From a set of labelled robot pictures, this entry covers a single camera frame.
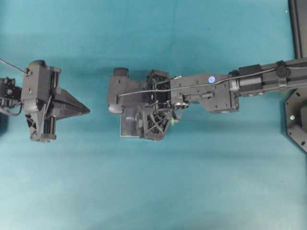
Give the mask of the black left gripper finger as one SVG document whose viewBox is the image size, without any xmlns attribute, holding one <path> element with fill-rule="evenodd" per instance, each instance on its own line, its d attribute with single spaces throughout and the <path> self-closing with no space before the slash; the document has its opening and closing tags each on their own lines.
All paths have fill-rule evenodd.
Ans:
<svg viewBox="0 0 307 230">
<path fill-rule="evenodd" d="M 88 108 L 79 108 L 74 106 L 62 105 L 55 108 L 55 117 L 57 120 L 80 116 L 90 113 Z"/>
<path fill-rule="evenodd" d="M 75 111 L 89 111 L 89 108 L 62 88 L 54 88 L 54 100 L 61 104 L 71 106 Z"/>
</svg>

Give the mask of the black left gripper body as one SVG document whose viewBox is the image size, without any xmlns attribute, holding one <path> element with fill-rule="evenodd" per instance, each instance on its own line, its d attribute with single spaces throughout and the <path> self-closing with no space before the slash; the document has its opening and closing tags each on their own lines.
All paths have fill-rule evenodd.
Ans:
<svg viewBox="0 0 307 230">
<path fill-rule="evenodd" d="M 21 102 L 32 141 L 48 143 L 56 139 L 55 119 L 47 118 L 47 111 L 51 104 L 52 89 L 59 84 L 60 73 L 59 68 L 47 67 L 48 79 L 23 78 Z"/>
</svg>

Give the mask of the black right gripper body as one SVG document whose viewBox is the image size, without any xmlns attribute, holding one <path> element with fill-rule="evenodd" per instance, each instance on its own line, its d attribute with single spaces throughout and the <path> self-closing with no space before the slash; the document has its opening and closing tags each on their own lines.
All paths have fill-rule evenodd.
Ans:
<svg viewBox="0 0 307 230">
<path fill-rule="evenodd" d="M 146 76 L 146 90 L 161 90 L 149 92 L 144 96 L 145 104 L 137 106 L 136 131 L 139 138 L 163 140 L 172 118 L 170 104 L 169 73 L 152 70 Z"/>
</svg>

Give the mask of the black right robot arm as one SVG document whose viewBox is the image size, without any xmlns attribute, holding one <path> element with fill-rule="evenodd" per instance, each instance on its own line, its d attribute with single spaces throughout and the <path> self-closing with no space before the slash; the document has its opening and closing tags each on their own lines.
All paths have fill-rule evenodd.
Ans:
<svg viewBox="0 0 307 230">
<path fill-rule="evenodd" d="M 162 79 L 152 75 L 141 92 L 145 102 L 136 114 L 138 137 L 163 140 L 171 120 L 182 110 L 200 104 L 213 114 L 238 112 L 239 98 L 307 85 L 306 58 L 268 65 L 240 67 L 227 74 L 198 74 Z"/>
</svg>

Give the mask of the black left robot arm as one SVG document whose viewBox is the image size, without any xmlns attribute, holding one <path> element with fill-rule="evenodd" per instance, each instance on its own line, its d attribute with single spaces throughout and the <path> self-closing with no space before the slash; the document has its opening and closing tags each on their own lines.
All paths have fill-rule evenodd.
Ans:
<svg viewBox="0 0 307 230">
<path fill-rule="evenodd" d="M 19 107 L 24 112 L 30 139 L 38 142 L 56 140 L 56 122 L 90 113 L 90 109 L 59 86 L 60 69 L 31 67 L 24 76 L 23 86 L 15 80 L 0 80 L 0 111 L 16 116 L 10 110 Z"/>
</svg>

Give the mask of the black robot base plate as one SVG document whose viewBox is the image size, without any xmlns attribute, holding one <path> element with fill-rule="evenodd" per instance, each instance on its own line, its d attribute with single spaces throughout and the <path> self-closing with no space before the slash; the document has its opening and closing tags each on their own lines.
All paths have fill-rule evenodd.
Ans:
<svg viewBox="0 0 307 230">
<path fill-rule="evenodd" d="M 295 90 L 284 108 L 289 138 L 307 153 L 307 88 Z"/>
</svg>

